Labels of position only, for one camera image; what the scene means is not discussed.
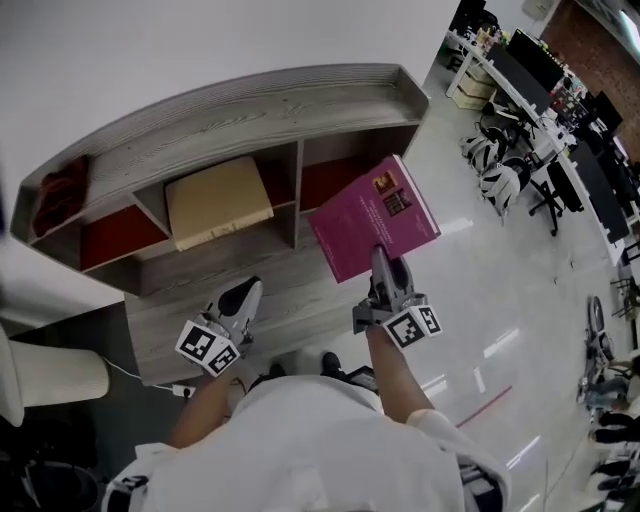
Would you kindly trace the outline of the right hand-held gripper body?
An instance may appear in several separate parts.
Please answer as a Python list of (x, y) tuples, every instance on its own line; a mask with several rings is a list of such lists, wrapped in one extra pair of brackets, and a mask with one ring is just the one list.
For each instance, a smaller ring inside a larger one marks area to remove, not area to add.
[(443, 332), (435, 310), (424, 293), (417, 292), (412, 273), (403, 257), (389, 259), (394, 280), (390, 300), (367, 297), (352, 309), (353, 333), (364, 332), (370, 326), (380, 326), (400, 350), (405, 350), (427, 338)]

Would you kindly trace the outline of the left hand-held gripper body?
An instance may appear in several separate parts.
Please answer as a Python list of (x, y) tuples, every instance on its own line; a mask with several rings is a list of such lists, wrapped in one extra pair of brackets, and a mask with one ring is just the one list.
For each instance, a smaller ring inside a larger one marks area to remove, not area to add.
[(219, 377), (253, 343), (249, 326), (263, 295), (257, 276), (237, 278), (217, 288), (205, 306), (188, 320), (175, 351), (212, 377)]

